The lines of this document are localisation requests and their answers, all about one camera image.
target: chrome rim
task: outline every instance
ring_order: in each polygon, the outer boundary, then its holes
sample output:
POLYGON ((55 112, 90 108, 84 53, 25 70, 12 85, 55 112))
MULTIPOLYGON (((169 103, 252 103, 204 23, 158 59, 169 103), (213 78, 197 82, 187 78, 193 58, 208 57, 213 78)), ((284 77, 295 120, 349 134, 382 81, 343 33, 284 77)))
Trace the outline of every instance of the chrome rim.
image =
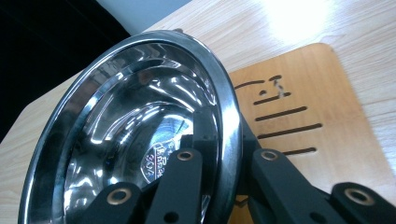
POLYGON ((233 86, 202 43, 156 31, 105 52, 66 92, 36 146, 19 222, 73 223, 107 185, 145 187, 161 176, 181 135, 192 133, 192 113, 201 107, 211 108, 219 135, 205 220, 226 220, 242 156, 233 86))

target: light wood grain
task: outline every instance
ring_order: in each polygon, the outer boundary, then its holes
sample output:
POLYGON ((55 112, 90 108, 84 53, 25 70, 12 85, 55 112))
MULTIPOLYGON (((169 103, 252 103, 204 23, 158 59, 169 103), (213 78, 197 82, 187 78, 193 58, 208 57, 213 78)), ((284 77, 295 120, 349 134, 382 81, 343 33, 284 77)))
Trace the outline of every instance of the light wood grain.
MULTIPOLYGON (((341 182, 367 186, 396 204, 396 182, 361 106, 332 49, 309 45, 230 74, 242 114, 256 136, 307 127, 259 139, 282 152, 314 148, 289 159, 308 181, 331 192, 341 182), (276 85, 271 77, 278 76, 276 85), (255 83, 241 87, 251 81, 255 83), (273 98, 289 92, 290 95, 273 98), (274 99, 259 105, 255 102, 274 99), (278 113, 289 111, 280 116, 278 113)), ((247 208, 234 208, 231 223, 249 223, 247 208)))
MULTIPOLYGON (((311 43, 330 44, 396 174, 395 11, 395 1, 193 0, 150 30, 182 28, 208 45, 229 72, 311 43)), ((1 223, 17 222, 30 157, 70 83, 26 106, 0 145, 1 223)))

